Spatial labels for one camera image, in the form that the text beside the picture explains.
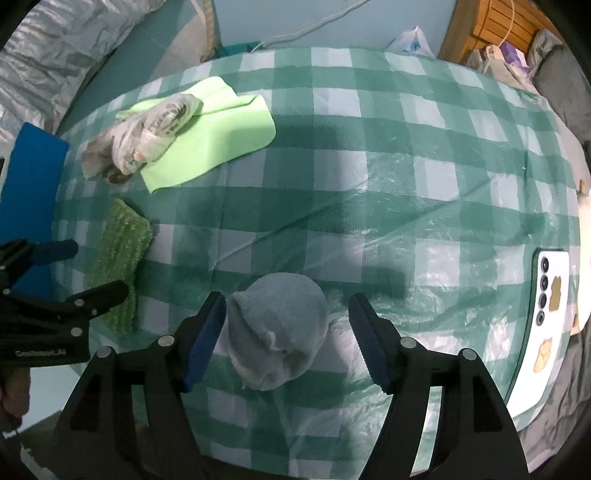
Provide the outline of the person's left hand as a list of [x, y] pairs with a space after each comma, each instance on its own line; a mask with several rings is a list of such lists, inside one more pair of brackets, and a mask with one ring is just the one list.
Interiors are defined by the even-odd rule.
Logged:
[[1, 385], [1, 432], [12, 432], [22, 425], [30, 408], [29, 368], [12, 370]]

